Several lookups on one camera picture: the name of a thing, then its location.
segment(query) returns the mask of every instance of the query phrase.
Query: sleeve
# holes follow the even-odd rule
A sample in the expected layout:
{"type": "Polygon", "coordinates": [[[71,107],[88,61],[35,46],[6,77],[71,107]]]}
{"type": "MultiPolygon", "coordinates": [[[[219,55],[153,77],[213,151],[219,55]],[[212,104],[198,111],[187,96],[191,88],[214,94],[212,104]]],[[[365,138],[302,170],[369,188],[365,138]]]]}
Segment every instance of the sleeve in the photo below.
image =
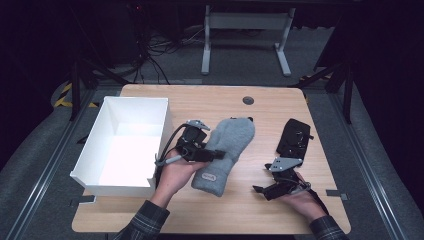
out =
{"type": "Polygon", "coordinates": [[[309,227],[317,240],[349,239],[332,216],[315,219],[309,227]]]}
{"type": "Polygon", "coordinates": [[[168,216],[168,210],[146,200],[131,222],[114,237],[114,240],[156,239],[168,216]]]}

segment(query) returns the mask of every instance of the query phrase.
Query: hand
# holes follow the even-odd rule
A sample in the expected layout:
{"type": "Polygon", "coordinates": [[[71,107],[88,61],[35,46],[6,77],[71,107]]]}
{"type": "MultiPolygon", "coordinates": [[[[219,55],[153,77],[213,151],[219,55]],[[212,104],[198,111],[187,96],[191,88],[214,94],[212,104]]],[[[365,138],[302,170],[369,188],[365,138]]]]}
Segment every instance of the hand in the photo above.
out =
{"type": "MultiPolygon", "coordinates": [[[[300,173],[297,173],[297,176],[303,180],[300,173]]],[[[276,200],[282,201],[291,206],[294,210],[306,217],[309,223],[327,215],[312,195],[306,191],[296,194],[285,194],[276,198],[276,200]]]]}
{"type": "MultiPolygon", "coordinates": [[[[177,155],[179,153],[176,150],[171,150],[166,157],[168,159],[177,155]]],[[[200,168],[206,167],[207,164],[206,162],[187,162],[181,158],[165,165],[162,169],[159,186],[150,201],[159,207],[166,208],[172,196],[187,184],[191,175],[200,168]]]]}

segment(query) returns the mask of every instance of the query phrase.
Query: wooden table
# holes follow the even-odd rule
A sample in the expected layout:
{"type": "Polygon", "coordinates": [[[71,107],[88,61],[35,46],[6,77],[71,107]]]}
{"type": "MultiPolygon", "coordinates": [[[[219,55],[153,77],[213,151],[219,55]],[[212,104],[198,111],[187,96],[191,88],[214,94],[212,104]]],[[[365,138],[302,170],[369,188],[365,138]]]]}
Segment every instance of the wooden table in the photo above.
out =
{"type": "MultiPolygon", "coordinates": [[[[326,189],[334,190],[337,187],[301,90],[271,87],[126,85],[121,96],[169,98],[174,128],[189,119],[200,119],[211,129],[225,118],[254,119],[255,137],[232,169],[224,195],[219,198],[193,189],[190,181],[169,204],[171,214],[162,228],[162,233],[310,233],[302,216],[281,202],[267,201],[252,188],[252,185],[266,187],[274,183],[264,164],[272,163],[278,156],[275,150],[290,118],[309,124],[311,135],[315,137],[309,142],[303,166],[296,170],[306,181],[311,182],[312,188],[343,231],[350,231],[341,199],[326,196],[326,189]],[[254,99],[252,105],[243,103],[246,96],[254,99]]],[[[144,200],[97,197],[95,203],[79,205],[72,228],[77,232],[118,232],[131,220],[144,200]]]]}

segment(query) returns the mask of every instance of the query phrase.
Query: white box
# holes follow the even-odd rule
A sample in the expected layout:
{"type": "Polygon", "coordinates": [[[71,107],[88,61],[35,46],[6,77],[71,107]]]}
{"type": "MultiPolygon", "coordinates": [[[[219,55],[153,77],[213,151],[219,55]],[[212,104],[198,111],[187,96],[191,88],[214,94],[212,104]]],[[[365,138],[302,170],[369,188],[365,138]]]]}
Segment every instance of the white box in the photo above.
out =
{"type": "Polygon", "coordinates": [[[96,196],[150,197],[172,132],[167,98],[105,97],[70,176],[96,196]]]}

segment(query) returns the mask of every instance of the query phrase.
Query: metal frame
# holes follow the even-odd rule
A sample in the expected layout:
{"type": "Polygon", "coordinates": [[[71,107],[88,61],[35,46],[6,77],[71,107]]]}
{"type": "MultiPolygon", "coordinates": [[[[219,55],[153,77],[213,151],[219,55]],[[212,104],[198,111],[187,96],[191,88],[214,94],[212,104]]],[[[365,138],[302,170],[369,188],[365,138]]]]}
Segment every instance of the metal frame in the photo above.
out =
{"type": "Polygon", "coordinates": [[[275,51],[280,61],[283,75],[291,75],[289,64],[284,54],[284,46],[290,32],[295,8],[291,8],[288,13],[222,13],[211,12],[210,6],[206,6],[205,12],[205,47],[203,50],[202,70],[203,75],[209,74],[211,58],[211,29],[267,29],[282,30],[282,37],[279,43],[275,43],[275,51]]]}

